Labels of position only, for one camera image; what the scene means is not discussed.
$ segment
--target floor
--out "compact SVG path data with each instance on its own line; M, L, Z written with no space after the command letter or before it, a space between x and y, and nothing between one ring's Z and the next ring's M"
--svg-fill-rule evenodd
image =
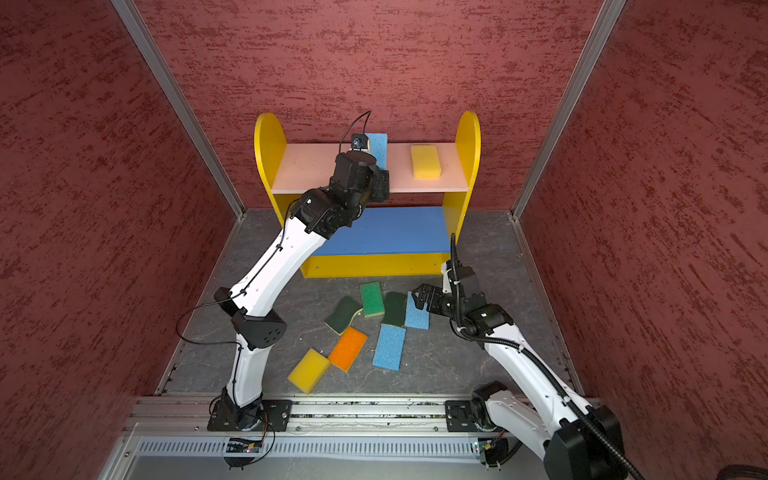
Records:
M232 286L242 278L279 232L280 224L273 211L250 211L223 259L220 285ZM488 301L507 310L529 344L568 381L558 361L561 355L551 328L535 298L508 213L470 211L458 243L458 257L475 269ZM339 337L324 319L339 299L345 295L359 299L359 284L373 280L381 282L384 293L406 293L423 282L441 284L439 276L304 279L296 273L274 304L288 330L270 354L263 377L266 396L300 393L287 376L309 348L326 356L330 353ZM354 320L353 326L368 335L366 344L348 373L331 366L314 393L468 395L475 387L494 380L517 390L506 371L484 350L454 336L448 320L434 315L429 330L408 329L398 372L374 367L380 320L361 316ZM210 306L190 325L187 336L207 342L231 340L234 331L227 315ZM166 393L219 393L229 379L233 359L233 346L184 346L177 357L177 368L165 386Z

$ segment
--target blue shelf board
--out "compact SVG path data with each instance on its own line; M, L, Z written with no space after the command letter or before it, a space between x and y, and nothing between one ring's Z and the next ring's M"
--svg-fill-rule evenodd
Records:
M450 251L442 207L369 207L352 227L339 228L313 257Z

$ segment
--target green scouring pad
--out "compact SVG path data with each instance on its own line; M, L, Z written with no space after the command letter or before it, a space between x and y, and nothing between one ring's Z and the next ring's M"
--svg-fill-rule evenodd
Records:
M360 297L362 298L362 312L366 318L384 313L382 287L379 282L360 285Z
M331 330L336 332L336 335L341 335L344 333L344 330L346 330L346 327L352 323L355 313L361 308L362 305L360 305L357 300L353 299L351 296L345 296L339 300L339 303L336 305L336 309L333 310L333 313L331 313L331 316L326 318L326 325L331 327Z
M384 296L384 319L382 325L404 327L406 324L407 295L399 292L388 292Z

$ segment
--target pink shelf board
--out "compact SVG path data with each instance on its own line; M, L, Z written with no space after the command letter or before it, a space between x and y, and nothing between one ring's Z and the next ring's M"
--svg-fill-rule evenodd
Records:
M423 143L437 147L442 174L434 180L416 180L413 177L411 145L387 144L386 162L390 192L399 194L468 190L455 144ZM343 149L349 149L349 145L344 145ZM334 160L338 153L339 144L288 144L275 176L272 193L303 194L310 188L326 186L333 175Z

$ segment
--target yellow sponge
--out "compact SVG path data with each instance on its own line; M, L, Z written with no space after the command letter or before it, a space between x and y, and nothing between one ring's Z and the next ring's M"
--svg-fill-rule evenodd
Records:
M435 145L411 145L413 177L419 180L440 178L440 159Z
M309 394L330 365L331 362L326 357L320 355L315 349L310 349L299 365L288 375L288 380L302 392Z

